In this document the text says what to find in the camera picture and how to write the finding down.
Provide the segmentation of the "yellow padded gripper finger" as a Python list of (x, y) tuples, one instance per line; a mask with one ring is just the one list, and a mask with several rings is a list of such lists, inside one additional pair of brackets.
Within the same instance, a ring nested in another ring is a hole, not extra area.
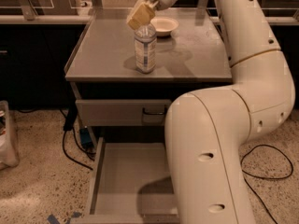
[(158, 1), (137, 0), (134, 7), (127, 16), (126, 23), (133, 30), (140, 26), (147, 25), (155, 17), (155, 10)]

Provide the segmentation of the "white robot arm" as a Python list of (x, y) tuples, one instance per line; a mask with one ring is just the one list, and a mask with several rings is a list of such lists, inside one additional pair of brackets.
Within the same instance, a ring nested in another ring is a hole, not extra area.
[(233, 82), (170, 105), (168, 166), (180, 224), (255, 224), (238, 150), (286, 120), (295, 87), (258, 1), (214, 1)]

